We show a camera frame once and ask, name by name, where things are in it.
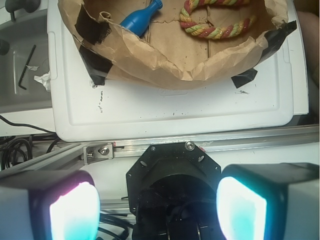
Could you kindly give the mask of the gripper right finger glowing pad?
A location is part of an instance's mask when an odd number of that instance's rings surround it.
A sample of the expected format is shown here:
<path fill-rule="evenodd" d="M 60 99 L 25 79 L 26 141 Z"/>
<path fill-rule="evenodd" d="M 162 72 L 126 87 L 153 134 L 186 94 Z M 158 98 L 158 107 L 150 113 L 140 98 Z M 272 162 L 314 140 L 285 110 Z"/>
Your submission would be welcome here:
<path fill-rule="evenodd" d="M 227 240 L 318 240 L 320 167 L 317 164 L 230 164 L 216 193 Z"/>

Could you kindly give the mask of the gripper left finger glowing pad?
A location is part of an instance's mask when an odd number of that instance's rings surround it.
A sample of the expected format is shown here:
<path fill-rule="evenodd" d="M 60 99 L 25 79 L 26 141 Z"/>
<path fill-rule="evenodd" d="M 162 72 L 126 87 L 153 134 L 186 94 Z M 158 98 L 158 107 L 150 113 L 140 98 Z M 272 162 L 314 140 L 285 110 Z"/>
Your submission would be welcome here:
<path fill-rule="evenodd" d="M 101 202 L 84 170 L 0 173 L 2 240 L 93 240 Z"/>

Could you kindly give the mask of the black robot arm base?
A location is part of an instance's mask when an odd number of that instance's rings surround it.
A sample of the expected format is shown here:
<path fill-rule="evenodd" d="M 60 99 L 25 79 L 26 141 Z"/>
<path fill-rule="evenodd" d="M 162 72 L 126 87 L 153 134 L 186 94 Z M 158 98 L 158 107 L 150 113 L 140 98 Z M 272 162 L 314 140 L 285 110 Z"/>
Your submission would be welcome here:
<path fill-rule="evenodd" d="M 145 152 L 126 173 L 134 240 L 222 240 L 216 196 L 221 167 L 207 154 Z"/>

